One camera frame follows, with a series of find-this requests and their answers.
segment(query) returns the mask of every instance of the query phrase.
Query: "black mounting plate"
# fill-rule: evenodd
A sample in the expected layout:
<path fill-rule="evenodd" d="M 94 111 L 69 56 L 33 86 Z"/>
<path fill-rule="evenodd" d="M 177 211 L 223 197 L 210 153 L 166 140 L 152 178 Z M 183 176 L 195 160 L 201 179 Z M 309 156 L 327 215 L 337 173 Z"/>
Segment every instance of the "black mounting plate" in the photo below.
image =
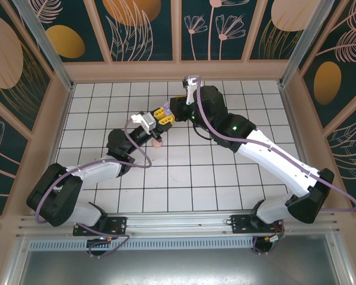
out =
<path fill-rule="evenodd" d="M 250 223 L 250 215 L 232 215 L 229 225 L 232 227 L 233 233 L 275 233 L 273 224 L 260 223 L 258 228 L 255 228 Z M 276 222 L 276 227 L 282 230 L 282 226 Z"/>
<path fill-rule="evenodd" d="M 126 217 L 108 217 L 107 224 L 101 232 L 108 233 L 110 235 L 115 235 L 117 232 L 118 235 L 124 235 L 125 230 L 126 230 Z M 72 235 L 73 236 L 98 236 L 97 234 L 91 233 L 77 224 L 74 226 Z"/>

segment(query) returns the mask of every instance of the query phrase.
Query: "gray floor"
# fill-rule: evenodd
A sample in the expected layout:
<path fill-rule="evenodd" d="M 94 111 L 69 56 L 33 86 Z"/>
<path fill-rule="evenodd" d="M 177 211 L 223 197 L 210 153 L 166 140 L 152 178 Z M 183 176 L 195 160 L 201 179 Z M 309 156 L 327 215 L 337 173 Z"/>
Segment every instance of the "gray floor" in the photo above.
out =
<path fill-rule="evenodd" d="M 100 260 L 85 252 L 31 252 L 20 284 L 339 284 L 322 236 L 290 236 L 269 255 L 250 249 L 119 251 Z"/>

